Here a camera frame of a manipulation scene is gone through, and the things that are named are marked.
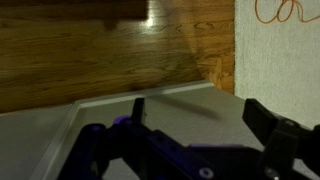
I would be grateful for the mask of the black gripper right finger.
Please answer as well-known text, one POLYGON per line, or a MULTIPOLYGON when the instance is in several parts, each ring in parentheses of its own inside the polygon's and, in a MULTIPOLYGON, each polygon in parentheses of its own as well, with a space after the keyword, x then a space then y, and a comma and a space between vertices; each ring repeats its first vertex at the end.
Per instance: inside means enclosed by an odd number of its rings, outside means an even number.
POLYGON ((300 159, 320 175, 320 125, 308 129, 276 116, 256 99, 246 99, 242 119, 264 146, 257 170, 263 180, 309 180, 293 169, 300 159))

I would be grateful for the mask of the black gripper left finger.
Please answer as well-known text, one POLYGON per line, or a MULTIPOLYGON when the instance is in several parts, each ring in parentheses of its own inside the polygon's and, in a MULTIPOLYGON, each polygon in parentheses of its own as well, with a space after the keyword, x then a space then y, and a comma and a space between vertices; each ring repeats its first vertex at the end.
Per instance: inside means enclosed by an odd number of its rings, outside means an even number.
POLYGON ((130 116, 107 128, 84 126, 58 180, 102 180, 109 162, 121 158, 141 180, 261 180, 260 152, 243 146, 185 147, 144 125, 145 100, 137 98, 130 116))

